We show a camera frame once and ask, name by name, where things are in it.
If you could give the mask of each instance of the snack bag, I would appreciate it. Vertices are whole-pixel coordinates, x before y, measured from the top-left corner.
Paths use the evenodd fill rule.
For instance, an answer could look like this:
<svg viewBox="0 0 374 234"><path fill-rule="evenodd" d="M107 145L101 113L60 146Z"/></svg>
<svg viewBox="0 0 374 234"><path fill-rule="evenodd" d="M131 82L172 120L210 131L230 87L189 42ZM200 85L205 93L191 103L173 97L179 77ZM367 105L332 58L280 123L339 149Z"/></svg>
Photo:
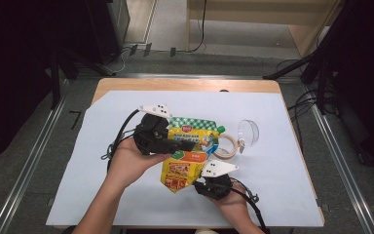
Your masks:
<svg viewBox="0 0 374 234"><path fill-rule="evenodd" d="M179 150L163 162L161 182L173 193L200 177L207 157L218 147L218 136L224 127L214 121L173 117L169 121L168 138L190 140L196 145L191 152Z"/></svg>

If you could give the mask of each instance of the red label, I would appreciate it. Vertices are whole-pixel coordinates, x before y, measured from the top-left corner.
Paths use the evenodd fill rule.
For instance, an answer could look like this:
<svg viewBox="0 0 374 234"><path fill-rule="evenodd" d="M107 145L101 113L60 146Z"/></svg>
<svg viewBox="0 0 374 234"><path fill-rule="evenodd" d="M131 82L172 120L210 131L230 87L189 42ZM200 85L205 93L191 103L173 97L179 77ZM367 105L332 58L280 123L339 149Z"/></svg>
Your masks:
<svg viewBox="0 0 374 234"><path fill-rule="evenodd" d="M181 130L184 133L190 133L193 130L193 127L191 127L190 125L183 125L183 127L181 127Z"/></svg>

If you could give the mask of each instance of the white controller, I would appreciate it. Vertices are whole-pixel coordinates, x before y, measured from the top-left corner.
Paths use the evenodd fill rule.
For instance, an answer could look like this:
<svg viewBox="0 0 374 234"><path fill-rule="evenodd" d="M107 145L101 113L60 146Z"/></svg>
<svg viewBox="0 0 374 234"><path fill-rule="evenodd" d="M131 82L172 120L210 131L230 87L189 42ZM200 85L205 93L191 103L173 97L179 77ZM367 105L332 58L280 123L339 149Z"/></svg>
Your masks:
<svg viewBox="0 0 374 234"><path fill-rule="evenodd" d="M138 108L139 111L152 114L155 116L163 117L166 119L172 118L172 114L169 112L168 107L163 104L158 105L141 105Z"/></svg>
<svg viewBox="0 0 374 234"><path fill-rule="evenodd" d="M219 177L226 175L232 171L238 170L239 166L225 163L219 160L209 160L202 169L202 176L204 177Z"/></svg>

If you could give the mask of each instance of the tabletop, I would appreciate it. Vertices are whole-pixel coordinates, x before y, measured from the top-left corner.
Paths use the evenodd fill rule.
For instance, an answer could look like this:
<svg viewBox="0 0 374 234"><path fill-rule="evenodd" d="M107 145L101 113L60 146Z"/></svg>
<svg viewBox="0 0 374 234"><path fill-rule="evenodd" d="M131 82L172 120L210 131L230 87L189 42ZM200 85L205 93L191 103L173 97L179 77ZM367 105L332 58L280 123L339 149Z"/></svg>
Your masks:
<svg viewBox="0 0 374 234"><path fill-rule="evenodd" d="M266 225L323 226L315 189L276 81L169 78L105 78L99 82L47 225L78 223L105 177L106 162L99 157L134 109L157 103L167 104L176 116L215 120L232 136L237 135L242 119L253 120L260 138L234 158L233 163L241 168L229 175L259 195L257 206ZM134 116L129 126L139 123L141 117ZM160 183L160 173L161 165L157 165L126 189L114 225L230 227L194 187L173 194ZM255 215L250 215L257 224Z"/></svg>

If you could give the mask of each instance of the finger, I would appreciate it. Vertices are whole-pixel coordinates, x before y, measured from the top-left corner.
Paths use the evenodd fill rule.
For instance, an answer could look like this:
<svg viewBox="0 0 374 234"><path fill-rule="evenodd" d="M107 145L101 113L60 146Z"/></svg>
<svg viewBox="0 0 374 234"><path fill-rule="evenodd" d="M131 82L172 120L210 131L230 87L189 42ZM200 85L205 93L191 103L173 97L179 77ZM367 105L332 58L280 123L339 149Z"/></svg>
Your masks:
<svg viewBox="0 0 374 234"><path fill-rule="evenodd" d="M150 155L148 157L150 167L165 161L170 156L171 156L170 154L153 154L153 155Z"/></svg>

